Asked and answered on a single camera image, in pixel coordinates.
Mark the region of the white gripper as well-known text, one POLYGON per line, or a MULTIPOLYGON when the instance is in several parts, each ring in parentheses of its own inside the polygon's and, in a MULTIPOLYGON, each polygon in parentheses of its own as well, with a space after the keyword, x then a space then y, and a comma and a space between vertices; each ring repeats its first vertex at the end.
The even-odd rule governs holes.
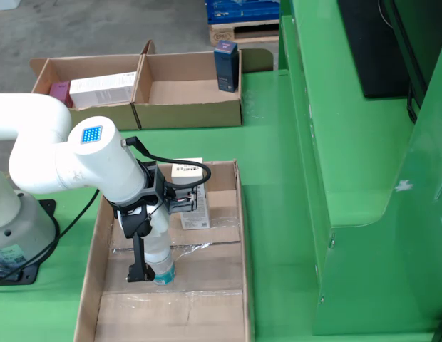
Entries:
POLYGON ((123 230, 126 239, 133 241, 134 263, 129 266, 128 282, 153 281, 155 272, 145 262, 143 238, 159 237, 166 233, 170 226, 170 215, 163 203, 145 202, 141 207, 131 211, 113 208, 114 217, 123 230))

